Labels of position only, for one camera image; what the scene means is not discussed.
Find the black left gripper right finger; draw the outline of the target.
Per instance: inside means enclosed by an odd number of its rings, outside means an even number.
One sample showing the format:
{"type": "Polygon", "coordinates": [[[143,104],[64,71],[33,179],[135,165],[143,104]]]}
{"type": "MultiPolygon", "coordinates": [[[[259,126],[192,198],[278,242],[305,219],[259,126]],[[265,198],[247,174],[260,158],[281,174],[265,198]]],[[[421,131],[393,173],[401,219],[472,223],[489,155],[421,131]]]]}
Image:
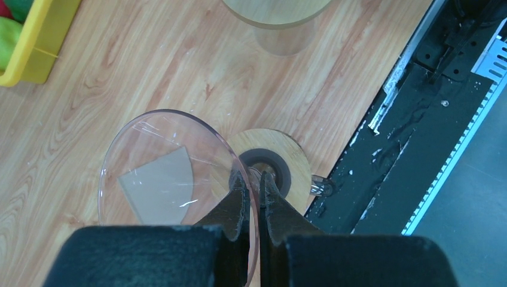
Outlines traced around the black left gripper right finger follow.
{"type": "Polygon", "coordinates": [[[327,234],[259,179],[261,286],[457,286],[447,256],[418,236],[327,234]]]}

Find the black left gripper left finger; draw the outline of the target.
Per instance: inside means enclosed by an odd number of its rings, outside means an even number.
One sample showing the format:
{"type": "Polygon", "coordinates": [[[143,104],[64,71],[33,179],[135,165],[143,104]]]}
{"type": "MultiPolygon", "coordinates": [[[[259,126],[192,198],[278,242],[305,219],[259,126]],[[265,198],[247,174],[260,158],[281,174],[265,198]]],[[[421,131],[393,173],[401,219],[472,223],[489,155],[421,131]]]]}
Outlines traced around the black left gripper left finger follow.
{"type": "Polygon", "coordinates": [[[194,225],[88,226],[61,247],[45,286],[245,286],[248,189],[240,172],[194,225]]]}

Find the clear glass dripper cone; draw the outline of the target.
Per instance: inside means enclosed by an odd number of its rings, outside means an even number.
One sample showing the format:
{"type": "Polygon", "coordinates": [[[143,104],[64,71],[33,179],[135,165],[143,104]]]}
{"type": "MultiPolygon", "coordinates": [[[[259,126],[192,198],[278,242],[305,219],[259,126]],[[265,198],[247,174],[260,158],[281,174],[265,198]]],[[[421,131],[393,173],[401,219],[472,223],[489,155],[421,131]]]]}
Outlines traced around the clear glass dripper cone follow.
{"type": "Polygon", "coordinates": [[[174,109],[146,112],[112,141],[99,179],[101,225],[216,225],[239,246],[226,281],[250,285],[258,258],[256,199],[247,167],[210,125],[174,109]]]}

